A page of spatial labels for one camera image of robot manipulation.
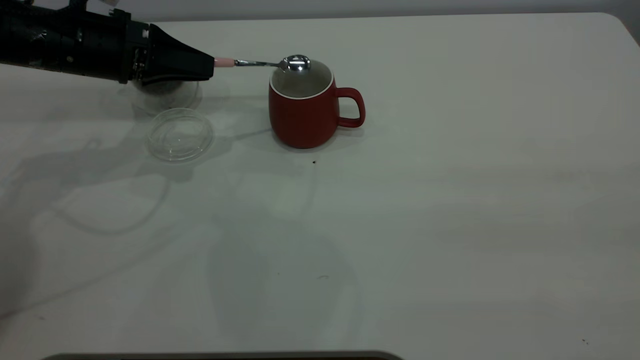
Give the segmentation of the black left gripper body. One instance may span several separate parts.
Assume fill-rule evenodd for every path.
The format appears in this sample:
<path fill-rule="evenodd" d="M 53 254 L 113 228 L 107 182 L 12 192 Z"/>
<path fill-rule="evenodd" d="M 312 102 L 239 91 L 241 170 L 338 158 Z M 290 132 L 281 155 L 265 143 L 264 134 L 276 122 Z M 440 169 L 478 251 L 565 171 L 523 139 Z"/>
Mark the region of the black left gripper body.
<path fill-rule="evenodd" d="M 62 25 L 62 73 L 119 84 L 140 78 L 149 47 L 148 23 L 133 20 L 126 11 L 74 11 Z"/>

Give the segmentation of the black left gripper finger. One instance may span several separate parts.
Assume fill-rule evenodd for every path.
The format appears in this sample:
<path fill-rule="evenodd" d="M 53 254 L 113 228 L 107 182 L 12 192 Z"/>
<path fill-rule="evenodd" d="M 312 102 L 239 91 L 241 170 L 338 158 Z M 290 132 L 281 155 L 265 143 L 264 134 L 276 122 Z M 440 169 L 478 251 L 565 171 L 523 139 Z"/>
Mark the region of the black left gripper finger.
<path fill-rule="evenodd" d="M 180 42 L 153 23 L 148 39 L 151 72 L 212 72 L 214 69 L 214 57 Z"/>
<path fill-rule="evenodd" d="M 151 73 L 146 71 L 142 75 L 142 85 L 152 85 L 163 82 L 200 82 L 210 80 L 214 75 L 213 69 L 205 71 Z"/>

